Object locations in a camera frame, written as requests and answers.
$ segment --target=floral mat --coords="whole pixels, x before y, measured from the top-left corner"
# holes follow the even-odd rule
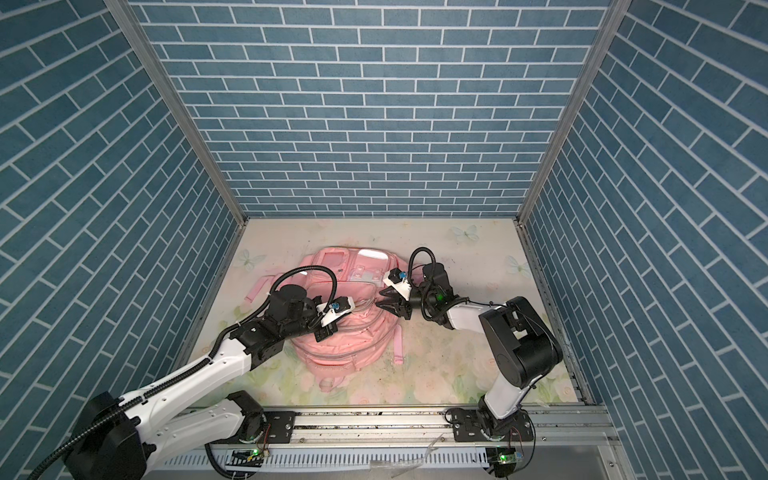
[[[243,300],[261,276],[284,272],[305,255],[333,245],[388,250],[406,259],[426,245],[445,264],[458,294],[497,303],[525,296],[547,321],[511,220],[251,220],[192,358],[204,355],[221,329],[261,304],[266,292],[253,303]],[[402,365],[394,364],[390,344],[375,363],[324,393],[286,342],[281,353],[197,405],[212,405],[237,390],[246,390],[265,406],[462,404],[476,403],[491,387],[498,369],[484,335],[448,330],[416,312],[400,324]],[[576,400],[561,363],[525,402]]]

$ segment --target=robotic arm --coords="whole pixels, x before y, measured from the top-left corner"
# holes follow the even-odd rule
[[[277,289],[292,275],[307,270],[321,270],[331,277],[328,302],[320,296],[307,298],[306,290],[298,285]],[[104,392],[89,400],[74,427],[79,433],[38,465],[28,479],[39,478],[63,457],[76,480],[138,480],[168,458],[214,440],[235,435],[243,443],[264,440],[263,409],[245,392],[229,395],[215,408],[177,415],[282,351],[286,339],[314,333],[319,342],[331,336],[338,330],[336,321],[354,308],[351,297],[336,298],[336,276],[327,267],[310,265],[286,272],[254,313],[221,331],[208,355],[120,398]],[[211,463],[227,477],[245,478],[227,472],[215,459]]]
[[[417,285],[413,262],[419,252],[428,253],[431,262],[423,267],[424,280]],[[503,438],[522,420],[518,412],[528,391],[563,360],[558,341],[524,297],[485,305],[471,304],[469,298],[455,295],[445,267],[435,261],[428,248],[413,252],[408,270],[389,272],[385,279],[389,286],[380,292],[385,299],[376,305],[406,319],[419,308],[425,319],[445,328],[485,334],[499,374],[480,398],[476,419],[470,420],[476,420],[489,439]],[[519,339],[515,332],[526,334]]]

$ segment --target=brick pattern wallpaper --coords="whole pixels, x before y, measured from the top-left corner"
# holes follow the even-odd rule
[[[768,478],[768,3],[634,0],[530,222],[639,478]]]
[[[169,371],[234,225],[100,0],[0,12],[6,479],[93,395]]]
[[[608,0],[256,3],[131,2],[250,216],[512,217]]]

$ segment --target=blue brick wall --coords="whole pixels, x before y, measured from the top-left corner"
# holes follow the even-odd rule
[[[257,3],[131,2],[250,216],[511,217],[608,0]]]
[[[0,12],[5,479],[169,371],[234,225],[101,0]]]
[[[529,224],[641,478],[768,478],[768,4],[634,0]]]

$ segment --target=table surface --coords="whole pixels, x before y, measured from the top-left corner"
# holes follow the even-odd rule
[[[548,323],[512,220],[251,220],[191,358],[206,354],[221,329],[262,303],[266,287],[253,303],[244,300],[260,277],[285,272],[306,255],[330,246],[388,250],[404,259],[416,247],[429,247],[445,264],[458,295],[496,303],[525,296]],[[212,405],[237,390],[248,391],[264,406],[462,404],[476,403],[490,388],[498,369],[485,336],[448,330],[426,322],[417,312],[410,321],[401,319],[400,323],[405,353],[402,365],[393,363],[390,343],[375,363],[323,393],[286,342],[281,353],[196,405]],[[575,401],[563,363],[525,400],[540,404]]]

